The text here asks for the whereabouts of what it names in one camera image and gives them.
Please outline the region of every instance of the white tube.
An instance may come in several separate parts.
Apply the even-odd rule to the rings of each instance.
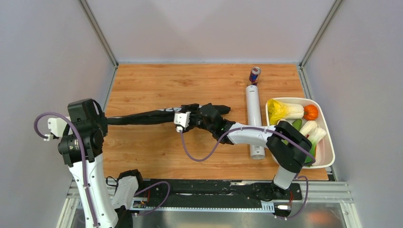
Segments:
[[[262,126],[262,117],[260,114],[259,90],[255,85],[246,87],[246,104],[248,112],[248,125]],[[265,158],[264,148],[261,146],[250,145],[250,157],[252,159]]]

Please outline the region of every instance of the white basket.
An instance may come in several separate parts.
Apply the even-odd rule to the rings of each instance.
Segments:
[[[304,166],[303,169],[319,169],[331,166],[335,162],[335,150],[333,149],[332,139],[330,138],[329,130],[326,125],[326,120],[325,117],[323,116],[323,112],[320,106],[315,101],[305,98],[279,97],[274,99],[284,103],[300,104],[302,106],[315,105],[318,108],[319,113],[316,122],[319,127],[323,128],[326,131],[326,136],[317,144],[315,164],[312,165],[311,167]],[[267,102],[266,102],[266,121],[267,124],[269,125],[269,111],[267,109]],[[306,122],[307,121],[304,118],[302,118],[302,124],[304,125]],[[271,155],[271,157],[278,164],[274,156]]]

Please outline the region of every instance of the energy drink can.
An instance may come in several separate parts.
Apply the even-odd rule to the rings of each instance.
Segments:
[[[261,73],[261,70],[259,67],[255,66],[254,68],[252,68],[252,70],[250,71],[250,75],[249,75],[249,81],[251,85],[257,85],[258,84],[258,77]]]

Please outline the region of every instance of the gray wall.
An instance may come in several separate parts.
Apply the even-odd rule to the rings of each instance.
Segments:
[[[119,62],[299,62],[333,0],[88,0]]]
[[[113,67],[78,1],[14,0],[1,1],[0,75],[0,227],[55,227],[72,177],[33,121],[78,99],[103,103]]]
[[[363,227],[402,227],[403,1],[346,0],[307,66]]]

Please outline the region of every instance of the wooden tabletop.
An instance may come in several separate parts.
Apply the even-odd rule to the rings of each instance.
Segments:
[[[247,124],[245,88],[250,64],[153,64],[119,65],[106,109],[107,116],[120,116],[179,107],[226,105],[224,118]],[[265,104],[274,97],[304,97],[295,65],[257,65],[262,123]],[[193,129],[185,135],[189,153],[204,158],[216,143],[208,131]],[[266,158],[250,158],[247,145],[220,144],[206,161],[190,160],[173,123],[109,126],[104,143],[105,176],[117,177],[138,169],[143,178],[272,180],[278,165],[266,150]],[[302,170],[310,180],[328,180],[325,169]]]

